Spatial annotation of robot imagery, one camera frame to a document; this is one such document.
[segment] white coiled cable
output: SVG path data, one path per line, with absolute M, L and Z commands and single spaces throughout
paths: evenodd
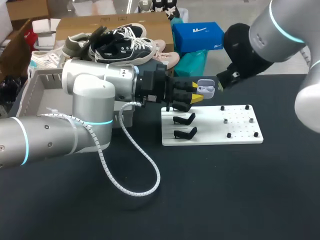
M 82 121 L 81 119 L 79 118 L 76 118 L 74 116 L 67 116 L 63 113 L 50 113 L 50 114 L 42 114 L 42 116 L 47 116 L 47 117 L 52 117 L 52 118 L 58 118 L 58 119 L 66 119 L 66 118 L 69 118 L 71 120 L 73 120 L 74 122 L 76 123 L 79 123 L 81 124 L 91 135 L 91 137 L 93 138 L 94 142 L 95 142 L 95 145 L 98 149 L 98 154 L 99 154 L 99 157 L 100 157 L 100 160 L 101 160 L 101 163 L 102 163 L 102 166 L 104 168 L 104 171 L 106 173 L 106 175 L 108 176 L 108 178 L 110 179 L 110 181 L 123 193 L 127 194 L 127 195 L 130 195 L 130 196 L 133 196 L 133 197 L 144 197 L 144 196 L 147 196 L 147 195 L 150 195 L 152 194 L 158 187 L 159 187 L 159 184 L 160 184 L 160 179 L 161 179 L 161 176 L 160 176 L 160 172 L 159 172 L 159 169 L 157 167 L 157 165 L 155 164 L 155 162 L 151 159 L 151 157 L 148 156 L 148 154 L 145 153 L 145 151 L 143 151 L 141 149 L 141 147 L 139 147 L 139 145 L 133 140 L 133 138 L 130 136 L 130 134 L 128 133 L 124 123 L 123 123 L 123 120 L 122 120 L 122 114 L 123 114 L 123 111 L 125 108 L 127 108 L 128 106 L 137 106 L 137 107 L 141 107 L 142 104 L 139 103 L 139 102 L 136 102 L 136 101 L 133 101 L 133 102 L 129 102 L 129 103 L 126 103 L 125 105 L 123 105 L 123 107 L 120 109 L 120 112 L 119 112 L 119 123 L 120 123 L 120 126 L 122 128 L 122 130 L 124 131 L 125 135 L 129 138 L 129 140 L 132 142 L 132 144 L 139 150 L 140 153 L 142 153 L 146 159 L 148 159 L 148 161 L 152 164 L 152 166 L 154 167 L 154 170 L 155 170 L 155 173 L 156 173 L 156 182 L 155 182 L 155 185 L 153 186 L 153 188 L 151 188 L 149 191 L 145 191 L 145 192 L 133 192 L 133 191 L 129 191 L 127 189 L 125 189 L 123 186 L 121 186 L 115 179 L 114 177 L 112 176 L 111 172 L 109 171 L 109 168 L 107 167 L 107 164 L 106 164 L 106 161 L 105 161 L 105 157 L 104 157 L 104 154 L 101 150 L 101 146 L 100 146 L 100 143 L 99 143 L 99 140 L 96 136 L 96 134 L 94 133 L 94 131 L 91 129 L 91 126 L 88 125 L 87 123 L 85 123 L 84 121 Z
M 310 63 L 311 63 L 310 57 L 307 55 L 307 53 L 305 52 L 304 49 L 301 49 L 300 53 L 301 53 L 302 57 L 304 58 L 307 66 L 310 67 Z

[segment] brown cardboard box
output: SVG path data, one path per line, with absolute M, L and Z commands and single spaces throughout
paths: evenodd
M 13 27 L 13 32 L 7 37 L 10 43 L 0 56 L 0 82 L 7 75 L 15 77 L 25 75 L 30 62 L 30 48 L 24 34 L 32 28 L 33 19 L 48 18 L 47 0 L 22 0 L 6 4 Z
M 171 25 L 165 12 L 62 18 L 56 29 L 55 40 L 66 40 L 68 36 L 79 33 L 93 33 L 100 26 L 105 26 L 109 30 L 113 30 L 117 27 L 131 23 L 142 24 L 146 29 L 147 38 L 152 40 L 164 40 L 166 43 L 164 52 L 168 53 L 174 51 Z
M 6 4 L 11 21 L 48 17 L 47 0 L 22 0 Z

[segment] floor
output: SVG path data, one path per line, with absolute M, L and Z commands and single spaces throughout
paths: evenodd
M 55 17 L 72 16 L 68 12 L 67 4 L 70 0 L 49 0 L 52 14 Z M 139 0 L 113 0 L 118 14 L 134 13 Z M 179 8 L 189 11 L 189 22 L 217 22 L 226 31 L 231 25 L 244 23 L 251 25 L 256 17 L 269 4 L 270 0 L 178 0 Z M 224 71 L 231 63 L 224 50 L 210 51 L 208 54 L 205 75 L 212 76 Z M 275 63 L 263 74 L 306 74 L 309 68 L 305 60 L 297 53 L 290 60 Z

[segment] white board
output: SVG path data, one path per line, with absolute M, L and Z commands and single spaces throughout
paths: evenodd
M 198 145 L 230 145 L 230 144 L 261 144 L 264 141 L 255 111 L 251 105 L 195 106 L 189 112 L 161 109 L 162 144 L 164 146 L 198 146 Z M 190 126 L 175 124 L 174 117 L 188 119 L 195 113 Z M 191 140 L 175 138 L 174 131 L 189 133 L 197 127 L 197 133 Z

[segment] shoe pile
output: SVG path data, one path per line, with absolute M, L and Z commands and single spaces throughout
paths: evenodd
M 168 19 L 180 18 L 177 0 L 140 0 L 139 13 L 165 12 Z
M 60 48 L 49 52 L 33 51 L 28 77 L 32 78 L 35 69 L 61 68 L 69 59 L 134 66 L 155 59 L 167 65 L 167 69 L 179 62 L 177 53 L 163 53 L 165 41 L 153 41 L 146 36 L 146 28 L 139 23 L 123 25 L 111 31 L 100 27 L 94 33 L 69 36 Z

